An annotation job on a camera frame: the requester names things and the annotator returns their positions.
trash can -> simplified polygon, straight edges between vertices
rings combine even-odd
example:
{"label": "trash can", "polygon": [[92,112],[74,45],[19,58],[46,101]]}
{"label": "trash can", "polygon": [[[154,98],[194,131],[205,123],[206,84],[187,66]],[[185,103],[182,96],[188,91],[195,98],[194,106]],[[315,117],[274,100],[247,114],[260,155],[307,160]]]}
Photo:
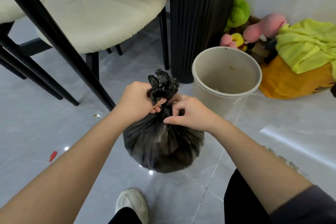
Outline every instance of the trash can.
{"label": "trash can", "polygon": [[210,110],[225,117],[237,101],[260,85],[261,69],[247,53],[230,47],[201,52],[192,64],[194,96]]}

sneaker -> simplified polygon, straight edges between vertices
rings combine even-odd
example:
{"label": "sneaker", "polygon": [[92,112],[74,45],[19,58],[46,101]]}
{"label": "sneaker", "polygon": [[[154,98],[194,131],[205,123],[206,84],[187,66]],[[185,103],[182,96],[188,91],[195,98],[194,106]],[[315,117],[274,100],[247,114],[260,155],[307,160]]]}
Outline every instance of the sneaker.
{"label": "sneaker", "polygon": [[121,192],[115,205],[115,214],[123,207],[133,209],[142,224],[148,224],[148,206],[140,190],[130,188]]}

person's left hand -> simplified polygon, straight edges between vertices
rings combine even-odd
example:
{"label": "person's left hand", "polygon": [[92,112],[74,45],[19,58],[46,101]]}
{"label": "person's left hand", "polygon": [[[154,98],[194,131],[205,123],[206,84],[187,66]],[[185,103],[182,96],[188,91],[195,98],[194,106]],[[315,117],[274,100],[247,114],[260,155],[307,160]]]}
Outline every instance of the person's left hand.
{"label": "person's left hand", "polygon": [[147,97],[147,92],[152,88],[149,83],[133,82],[128,85],[121,97],[120,102],[115,108],[125,114],[129,118],[130,124],[141,120],[148,113],[160,112],[161,104],[165,103],[166,99],[161,99],[155,106],[152,104],[151,98]]}

pant leg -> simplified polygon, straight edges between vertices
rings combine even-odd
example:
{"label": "pant leg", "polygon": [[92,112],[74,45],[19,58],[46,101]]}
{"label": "pant leg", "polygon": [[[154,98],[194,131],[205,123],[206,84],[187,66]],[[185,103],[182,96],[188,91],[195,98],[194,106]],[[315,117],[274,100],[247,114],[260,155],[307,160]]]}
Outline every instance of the pant leg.
{"label": "pant leg", "polygon": [[235,170],[224,196],[225,224],[272,223],[238,169]]}
{"label": "pant leg", "polygon": [[142,224],[137,214],[129,207],[121,208],[108,224]]}

green stuffed toy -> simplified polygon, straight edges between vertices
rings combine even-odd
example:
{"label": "green stuffed toy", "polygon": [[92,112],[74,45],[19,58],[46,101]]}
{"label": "green stuffed toy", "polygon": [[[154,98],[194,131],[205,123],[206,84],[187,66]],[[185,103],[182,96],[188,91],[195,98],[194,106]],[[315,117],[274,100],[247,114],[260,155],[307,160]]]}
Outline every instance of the green stuffed toy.
{"label": "green stuffed toy", "polygon": [[251,8],[246,0],[234,0],[225,31],[243,25],[249,19]]}

